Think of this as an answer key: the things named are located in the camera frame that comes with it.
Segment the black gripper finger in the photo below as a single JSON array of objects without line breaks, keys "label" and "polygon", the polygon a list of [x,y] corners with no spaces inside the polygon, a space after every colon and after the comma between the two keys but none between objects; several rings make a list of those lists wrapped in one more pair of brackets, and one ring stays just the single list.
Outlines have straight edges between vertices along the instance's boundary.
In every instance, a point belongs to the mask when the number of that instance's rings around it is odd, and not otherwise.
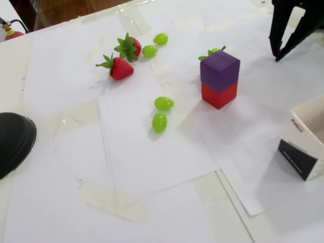
[{"label": "black gripper finger", "polygon": [[270,30],[270,45],[274,57],[284,57],[293,50],[299,43],[299,37],[293,33],[287,44],[281,49],[282,37],[286,30],[289,18],[294,7],[299,5],[300,1],[277,1],[272,0],[273,16]]},{"label": "black gripper finger", "polygon": [[[304,16],[300,19],[295,31],[300,43],[323,26],[323,1],[304,0],[300,1],[298,8],[305,10]],[[276,57],[276,62],[284,57]]]}]

